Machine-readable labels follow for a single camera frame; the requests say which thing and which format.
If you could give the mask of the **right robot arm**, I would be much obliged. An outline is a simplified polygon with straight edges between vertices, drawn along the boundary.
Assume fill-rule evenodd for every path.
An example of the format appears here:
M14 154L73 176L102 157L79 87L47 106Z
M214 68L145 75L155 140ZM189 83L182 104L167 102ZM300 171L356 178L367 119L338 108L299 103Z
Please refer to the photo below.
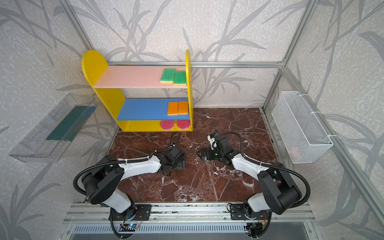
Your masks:
M198 157L203 161L219 161L259 182L262 192L243 202L243 213L248 219L255 219L256 214L264 211L281 215L307 202L311 187L301 174L283 164L267 164L247 156L243 150L243 139L238 133L233 133L240 139L240 150L235 150L227 134L209 135L210 147L202 148Z

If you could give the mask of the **yellow sponge green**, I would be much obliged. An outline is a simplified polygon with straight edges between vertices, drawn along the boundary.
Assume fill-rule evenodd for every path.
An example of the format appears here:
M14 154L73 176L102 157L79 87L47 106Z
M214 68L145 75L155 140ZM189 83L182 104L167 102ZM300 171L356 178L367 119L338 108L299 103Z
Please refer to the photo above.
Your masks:
M176 71L173 84L174 86L186 86L187 85L186 71Z

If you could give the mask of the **orange sponge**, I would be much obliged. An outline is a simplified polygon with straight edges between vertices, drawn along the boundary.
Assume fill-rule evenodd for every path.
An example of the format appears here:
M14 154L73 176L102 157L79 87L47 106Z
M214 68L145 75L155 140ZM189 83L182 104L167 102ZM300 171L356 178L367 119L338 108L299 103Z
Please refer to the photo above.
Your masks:
M188 101L179 101L178 102L178 115L188 115L189 114L189 102Z

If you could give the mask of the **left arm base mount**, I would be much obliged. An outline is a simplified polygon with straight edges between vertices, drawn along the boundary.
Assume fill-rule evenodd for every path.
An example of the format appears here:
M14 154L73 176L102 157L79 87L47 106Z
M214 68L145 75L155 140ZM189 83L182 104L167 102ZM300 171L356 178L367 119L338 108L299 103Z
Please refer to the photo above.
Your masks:
M111 209L109 220L114 221L148 221L150 218L152 205L138 204L132 205L123 213L118 213Z

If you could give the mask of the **pink round sponge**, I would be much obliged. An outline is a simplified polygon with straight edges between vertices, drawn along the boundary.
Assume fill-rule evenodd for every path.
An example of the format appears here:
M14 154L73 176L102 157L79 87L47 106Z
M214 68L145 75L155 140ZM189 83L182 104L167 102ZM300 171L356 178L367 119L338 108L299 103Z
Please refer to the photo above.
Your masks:
M191 127L191 122L190 122L190 120L178 120L177 121L177 127L183 131L187 130Z
M160 127L163 131L171 131L175 127L175 121L163 120L160 122Z

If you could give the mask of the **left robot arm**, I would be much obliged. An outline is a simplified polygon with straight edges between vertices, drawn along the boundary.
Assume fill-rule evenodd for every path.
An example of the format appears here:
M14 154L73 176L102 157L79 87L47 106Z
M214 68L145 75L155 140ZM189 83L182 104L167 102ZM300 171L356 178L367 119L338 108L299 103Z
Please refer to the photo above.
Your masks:
M127 214L135 207L129 196L118 189L121 181L143 174L181 170L185 168L185 160L185 151L177 146L135 159L116 159L106 155L96 165L78 173L73 187L87 196L91 204L108 206L119 214Z

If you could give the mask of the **green top sponge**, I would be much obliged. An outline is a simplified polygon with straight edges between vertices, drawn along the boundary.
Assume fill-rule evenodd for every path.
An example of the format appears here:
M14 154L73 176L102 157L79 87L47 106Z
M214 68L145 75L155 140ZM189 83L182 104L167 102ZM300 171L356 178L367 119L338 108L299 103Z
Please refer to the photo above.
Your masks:
M163 70L162 76L160 78L160 83L162 84L173 84L175 75L176 75L176 69L173 68L165 68Z

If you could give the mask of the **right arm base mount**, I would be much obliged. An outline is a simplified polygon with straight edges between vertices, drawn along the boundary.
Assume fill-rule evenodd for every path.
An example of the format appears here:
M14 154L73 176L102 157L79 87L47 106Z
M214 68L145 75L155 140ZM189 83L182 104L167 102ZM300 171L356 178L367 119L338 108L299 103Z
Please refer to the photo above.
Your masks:
M250 207L244 204L228 203L227 210L231 215L231 220L266 221L269 217L267 211L254 212Z

